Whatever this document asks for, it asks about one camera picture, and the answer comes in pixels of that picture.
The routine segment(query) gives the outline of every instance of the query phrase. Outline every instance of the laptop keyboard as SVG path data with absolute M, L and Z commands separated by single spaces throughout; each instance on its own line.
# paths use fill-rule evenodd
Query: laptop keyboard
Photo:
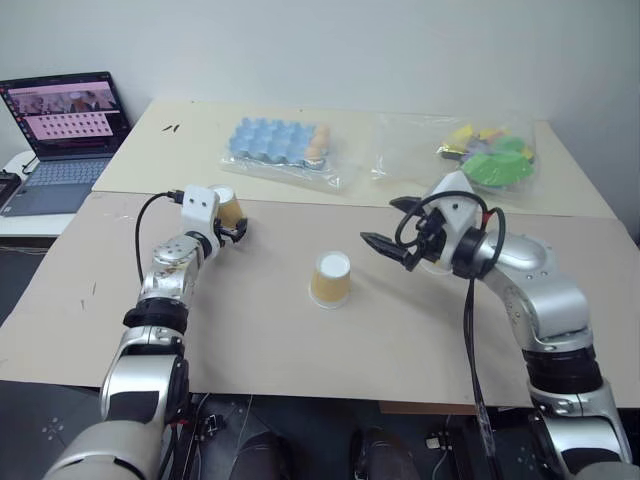
M 29 175 L 27 186 L 93 184 L 109 160 L 72 160 L 40 163 Z

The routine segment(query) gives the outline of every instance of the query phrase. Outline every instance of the floor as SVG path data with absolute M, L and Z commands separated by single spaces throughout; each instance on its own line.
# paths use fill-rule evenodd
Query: floor
M 41 257 L 0 251 L 0 325 L 11 311 Z M 348 448 L 354 430 L 379 426 L 399 435 L 410 448 L 421 478 L 431 479 L 441 452 L 428 450 L 425 438 L 442 430 L 446 417 L 385 415 L 377 402 L 341 399 L 212 395 L 203 413 L 223 415 L 225 428 L 205 443 L 194 461 L 192 479 L 227 480 L 240 445 L 266 430 L 287 438 L 300 479 L 347 480 Z M 100 420 L 97 394 L 56 385 L 0 382 L 0 477 L 32 480 L 43 476 L 64 447 L 84 428 Z M 483 474 L 483 456 L 469 417 L 453 417 L 463 427 L 475 478 Z M 542 478 L 534 468 L 523 425 L 501 429 L 497 446 L 507 478 Z M 454 478 L 448 462 L 437 479 Z

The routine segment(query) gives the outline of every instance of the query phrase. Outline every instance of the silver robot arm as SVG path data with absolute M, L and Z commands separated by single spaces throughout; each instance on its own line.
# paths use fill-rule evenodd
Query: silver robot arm
M 543 469 L 572 479 L 590 465 L 618 462 L 637 478 L 611 387 L 595 360 L 584 294 L 557 271 L 551 246 L 540 240 L 506 233 L 494 258 L 498 232 L 477 228 L 477 200 L 464 196 L 472 192 L 462 172 L 449 174 L 429 193 L 428 204 L 418 197 L 391 201 L 406 213 L 395 241 L 361 236 L 407 270 L 428 260 L 457 276 L 480 278 L 500 297 L 527 364 L 536 408 L 530 422 Z M 417 237 L 405 243 L 402 229 L 412 217 L 418 217 Z
M 205 258 L 224 241 L 237 241 L 246 220 L 227 230 L 216 220 L 219 198 L 188 186 L 173 198 L 182 203 L 182 233 L 153 250 L 152 264 L 129 327 L 100 393 L 103 421 L 83 431 L 47 472 L 47 480 L 155 480 L 165 427 L 188 406 L 189 365 L 184 333 L 194 285 Z

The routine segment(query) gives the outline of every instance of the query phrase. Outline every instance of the paper cup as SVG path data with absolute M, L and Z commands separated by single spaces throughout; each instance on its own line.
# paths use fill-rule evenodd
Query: paper cup
M 323 308 L 338 308 L 349 298 L 351 262 L 342 252 L 325 252 L 316 260 L 309 294 Z
M 236 224 L 244 214 L 236 198 L 236 194 L 228 185 L 213 185 L 210 187 L 220 197 L 220 205 L 218 206 L 218 218 L 223 227 L 236 228 Z

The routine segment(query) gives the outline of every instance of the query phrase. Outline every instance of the clear plastic bag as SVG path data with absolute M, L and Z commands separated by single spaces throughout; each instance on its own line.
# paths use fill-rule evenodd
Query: clear plastic bag
M 243 118 L 222 156 L 224 170 L 323 191 L 346 187 L 352 175 L 329 125 Z
M 430 185 L 456 168 L 474 188 L 531 193 L 540 163 L 532 122 L 515 113 L 498 119 L 381 114 L 374 179 Z

